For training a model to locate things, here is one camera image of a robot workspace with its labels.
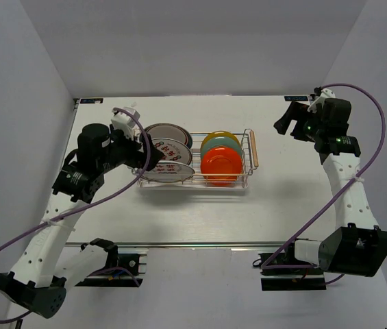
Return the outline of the white plate red characters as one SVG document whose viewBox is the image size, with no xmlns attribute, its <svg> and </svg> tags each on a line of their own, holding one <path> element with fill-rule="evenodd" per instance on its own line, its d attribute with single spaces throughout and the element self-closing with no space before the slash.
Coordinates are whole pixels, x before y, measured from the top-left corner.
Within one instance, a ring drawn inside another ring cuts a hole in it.
<svg viewBox="0 0 387 329">
<path fill-rule="evenodd" d="M 145 171 L 142 178 L 160 183 L 173 183 L 190 179 L 195 170 L 187 164 L 161 160 L 150 171 Z"/>
</svg>

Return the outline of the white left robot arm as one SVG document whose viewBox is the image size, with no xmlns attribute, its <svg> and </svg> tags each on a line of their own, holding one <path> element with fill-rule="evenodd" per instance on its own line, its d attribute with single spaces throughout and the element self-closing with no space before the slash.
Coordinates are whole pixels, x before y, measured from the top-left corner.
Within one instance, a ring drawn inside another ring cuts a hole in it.
<svg viewBox="0 0 387 329">
<path fill-rule="evenodd" d="M 93 199 L 106 173 L 126 165 L 142 175 L 162 158 L 146 132 L 136 138 L 128 125 L 85 125 L 77 137 L 77 148 L 66 155 L 53 183 L 52 199 L 62 204 L 57 215 L 42 220 L 16 264 L 9 272 L 0 273 L 0 292 L 29 312 L 49 319 L 76 284 L 92 274 L 116 271 L 118 247 L 101 238 L 84 243 L 78 255 L 64 265 L 58 261 L 79 218 L 96 206 Z"/>
</svg>

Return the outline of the white plate coloured circles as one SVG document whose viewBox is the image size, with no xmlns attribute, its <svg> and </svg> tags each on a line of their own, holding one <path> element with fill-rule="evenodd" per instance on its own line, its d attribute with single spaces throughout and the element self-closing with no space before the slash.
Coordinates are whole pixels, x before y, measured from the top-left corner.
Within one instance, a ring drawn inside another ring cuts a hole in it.
<svg viewBox="0 0 387 329">
<path fill-rule="evenodd" d="M 164 160 L 175 161 L 190 165 L 192 162 L 192 152 L 183 143 L 172 138 L 153 138 L 153 145 L 161 151 Z"/>
</svg>

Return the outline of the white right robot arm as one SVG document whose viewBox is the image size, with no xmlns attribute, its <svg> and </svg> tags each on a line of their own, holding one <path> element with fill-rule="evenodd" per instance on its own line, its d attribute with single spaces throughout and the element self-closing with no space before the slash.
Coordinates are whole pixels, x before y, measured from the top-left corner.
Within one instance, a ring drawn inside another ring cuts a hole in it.
<svg viewBox="0 0 387 329">
<path fill-rule="evenodd" d="M 382 230 L 369 206 L 359 177 L 360 146 L 348 135 L 351 104 L 327 98 L 308 106 L 293 101 L 274 127 L 285 134 L 313 142 L 333 195 L 336 226 L 324 240 L 295 239 L 286 247 L 284 267 L 299 273 L 307 265 L 324 272 L 373 277 L 387 257 L 387 231 Z"/>
</svg>

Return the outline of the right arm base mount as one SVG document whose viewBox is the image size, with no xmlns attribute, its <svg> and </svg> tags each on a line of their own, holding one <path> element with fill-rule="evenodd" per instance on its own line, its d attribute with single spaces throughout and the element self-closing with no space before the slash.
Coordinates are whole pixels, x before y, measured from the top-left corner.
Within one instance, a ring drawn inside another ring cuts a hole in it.
<svg viewBox="0 0 387 329">
<path fill-rule="evenodd" d="M 262 291 L 324 291 L 326 281 L 324 272 L 315 268 L 300 269 L 261 269 L 261 264 L 271 256 L 259 254 L 252 267 L 260 270 Z"/>
</svg>

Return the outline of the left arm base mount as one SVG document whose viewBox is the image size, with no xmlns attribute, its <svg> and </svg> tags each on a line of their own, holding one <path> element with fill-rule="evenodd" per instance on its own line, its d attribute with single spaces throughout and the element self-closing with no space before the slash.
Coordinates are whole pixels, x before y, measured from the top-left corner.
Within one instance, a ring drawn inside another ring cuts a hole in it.
<svg viewBox="0 0 387 329">
<path fill-rule="evenodd" d="M 117 267 L 93 274 L 76 287 L 139 288 L 147 271 L 147 249 L 120 249 Z"/>
</svg>

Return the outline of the orange plate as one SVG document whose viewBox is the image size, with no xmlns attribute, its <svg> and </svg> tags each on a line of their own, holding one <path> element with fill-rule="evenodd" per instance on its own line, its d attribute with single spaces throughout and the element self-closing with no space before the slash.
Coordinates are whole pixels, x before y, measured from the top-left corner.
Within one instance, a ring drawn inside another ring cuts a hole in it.
<svg viewBox="0 0 387 329">
<path fill-rule="evenodd" d="M 200 168 L 207 183 L 227 186 L 242 173 L 242 158 L 229 147 L 216 147 L 201 159 Z"/>
</svg>

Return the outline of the teal plate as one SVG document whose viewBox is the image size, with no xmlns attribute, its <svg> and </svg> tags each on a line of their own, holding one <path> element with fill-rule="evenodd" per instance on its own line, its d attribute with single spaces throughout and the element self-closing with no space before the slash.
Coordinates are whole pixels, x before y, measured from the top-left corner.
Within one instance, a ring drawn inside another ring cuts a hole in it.
<svg viewBox="0 0 387 329">
<path fill-rule="evenodd" d="M 207 152 L 216 147 L 229 147 L 236 151 L 239 156 L 242 156 L 242 147 L 238 141 L 228 137 L 228 136 L 215 136 L 210 140 L 206 141 L 201 146 L 201 158 L 203 158 Z"/>
</svg>

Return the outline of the green red rimmed plate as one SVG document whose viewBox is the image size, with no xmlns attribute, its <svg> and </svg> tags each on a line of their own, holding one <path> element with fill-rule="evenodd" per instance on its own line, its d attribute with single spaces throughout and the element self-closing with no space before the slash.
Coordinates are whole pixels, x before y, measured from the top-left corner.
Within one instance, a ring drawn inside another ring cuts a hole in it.
<svg viewBox="0 0 387 329">
<path fill-rule="evenodd" d="M 171 123 L 155 123 L 145 128 L 152 138 L 170 138 L 192 147 L 192 136 L 184 128 Z"/>
</svg>

